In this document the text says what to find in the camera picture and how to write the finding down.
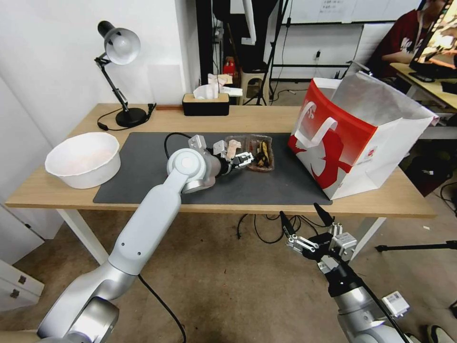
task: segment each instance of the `desk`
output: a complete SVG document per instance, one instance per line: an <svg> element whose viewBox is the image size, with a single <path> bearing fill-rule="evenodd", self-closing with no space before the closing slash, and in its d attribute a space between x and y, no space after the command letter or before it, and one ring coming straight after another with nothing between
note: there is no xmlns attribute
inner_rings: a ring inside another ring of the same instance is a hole
<svg viewBox="0 0 457 343"><path fill-rule="evenodd" d="M147 111L146 105L135 105ZM98 104L79 125L71 136L101 131L97 118L118 107L116 104ZM130 132L291 132L297 120L299 107L295 106L231 106L230 114L221 117L185 117L182 111L154 110L150 120L136 128L124 131L109 131L122 146ZM104 123L116 127L114 115L105 117ZM103 263L108 254L78 210L123 210L134 211L137 204L100 204L92 200L99 187L86 190L70 188L39 167L7 200L10 207L53 208L67 222L84 246L99 262ZM181 212L201 213L256 213L315 215L312 205L214 205L184 204ZM397 168L383 187L366 193L337 199L325 210L337 218L348 215L366 217L357 237L357 252L376 232L387 217L433 218L434 212L416 190L404 173Z"/></svg>
<svg viewBox="0 0 457 343"><path fill-rule="evenodd" d="M409 73L415 72L409 65L403 63L392 63L391 66L397 71L397 76L411 85L407 96L414 97L417 91L422 91L429 98L436 101L441 106L448 106L457 112L457 95L443 92L441 87L441 80L435 82L422 82ZM455 79L448 79L447 81L457 81ZM420 136L419 139L457 139L457 128L436 126L429 127Z"/></svg>

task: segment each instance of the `shoe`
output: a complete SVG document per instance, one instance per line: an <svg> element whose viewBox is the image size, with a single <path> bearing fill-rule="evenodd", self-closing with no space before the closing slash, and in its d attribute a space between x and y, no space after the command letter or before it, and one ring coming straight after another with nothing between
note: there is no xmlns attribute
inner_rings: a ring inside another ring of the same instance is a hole
<svg viewBox="0 0 457 343"><path fill-rule="evenodd" d="M438 325L427 327L427 337L430 343L456 343L443 328Z"/></svg>
<svg viewBox="0 0 457 343"><path fill-rule="evenodd" d="M421 343L421 341L418 340L415 336L413 336L412 333L405 333L405 335L410 339L412 343Z"/></svg>

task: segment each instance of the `white bowl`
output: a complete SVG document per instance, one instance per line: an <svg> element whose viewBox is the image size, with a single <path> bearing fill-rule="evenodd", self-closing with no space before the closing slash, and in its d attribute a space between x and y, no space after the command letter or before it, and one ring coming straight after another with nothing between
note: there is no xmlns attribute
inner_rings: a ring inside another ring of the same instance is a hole
<svg viewBox="0 0 457 343"><path fill-rule="evenodd" d="M46 156L44 167L70 187L96 187L118 172L119 142L105 132L88 132L68 138Z"/></svg>

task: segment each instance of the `bag handle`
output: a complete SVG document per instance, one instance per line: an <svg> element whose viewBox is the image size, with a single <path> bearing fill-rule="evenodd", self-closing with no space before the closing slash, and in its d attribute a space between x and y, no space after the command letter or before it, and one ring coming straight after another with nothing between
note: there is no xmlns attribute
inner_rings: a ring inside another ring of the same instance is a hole
<svg viewBox="0 0 457 343"><path fill-rule="evenodd" d="M315 106L315 103L310 101L306 104L306 106L303 108L303 111L300 114L300 117L297 121L297 124L295 125L295 132L294 136L297 138L297 141L302 143L305 148L309 149L315 146L318 146L322 139L324 138L325 134L327 133L328 130L335 130L337 128L337 121L333 119L332 117L328 117L325 119L325 121L322 123L320 126L319 130L316 132L313 138L308 139L304 134L301 133L300 131L300 126L301 122L305 118L306 113L313 107Z"/></svg>

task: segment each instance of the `lamp base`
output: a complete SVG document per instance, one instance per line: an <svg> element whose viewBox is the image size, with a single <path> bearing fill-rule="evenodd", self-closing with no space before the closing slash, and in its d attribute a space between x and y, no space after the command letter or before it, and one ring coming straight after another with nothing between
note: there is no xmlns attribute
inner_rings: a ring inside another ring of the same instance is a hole
<svg viewBox="0 0 457 343"><path fill-rule="evenodd" d="M129 109L126 114L124 111L116 114L116 124L122 127L138 126L146 121L146 112L139 108Z"/></svg>

